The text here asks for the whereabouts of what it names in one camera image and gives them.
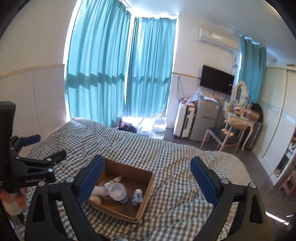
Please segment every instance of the television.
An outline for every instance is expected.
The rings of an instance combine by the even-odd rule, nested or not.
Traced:
[[[202,67],[200,86],[230,95],[233,81],[233,75],[206,65]]]

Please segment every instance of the suitcase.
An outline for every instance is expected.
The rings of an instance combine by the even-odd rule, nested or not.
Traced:
[[[192,126],[195,107],[187,106],[180,102],[177,118],[174,125],[174,135],[177,137],[188,137]]]

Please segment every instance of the bed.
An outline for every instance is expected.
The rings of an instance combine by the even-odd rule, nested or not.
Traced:
[[[75,176],[96,154],[155,174],[150,201],[137,224],[104,214],[88,203],[82,205],[96,232],[111,240],[118,237],[128,240],[194,239],[213,209],[191,174],[190,160],[194,156],[199,156],[220,178],[226,177],[240,185],[251,181],[243,163],[231,154],[155,140],[82,118],[75,118],[52,133],[28,156],[43,158],[61,149],[66,150],[67,158],[54,167],[58,182]],[[28,189],[28,206],[34,190],[34,187]],[[62,203],[57,204],[68,236],[76,240]],[[235,210],[233,204],[219,239],[226,237]],[[19,226],[18,232],[23,236],[24,226]]]

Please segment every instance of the mini fridge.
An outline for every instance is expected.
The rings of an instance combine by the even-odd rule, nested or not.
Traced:
[[[199,100],[190,140],[200,142],[203,140],[207,129],[214,127],[218,110],[218,103],[209,100]]]

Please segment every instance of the curtain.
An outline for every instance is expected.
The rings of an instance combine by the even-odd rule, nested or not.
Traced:
[[[239,81],[244,81],[249,91],[247,104],[260,102],[266,73],[266,49],[241,37],[242,62]]]
[[[111,126],[122,115],[130,17],[118,0],[82,1],[65,82],[71,118]]]
[[[135,18],[127,78],[126,115],[153,117],[166,110],[176,19]]]

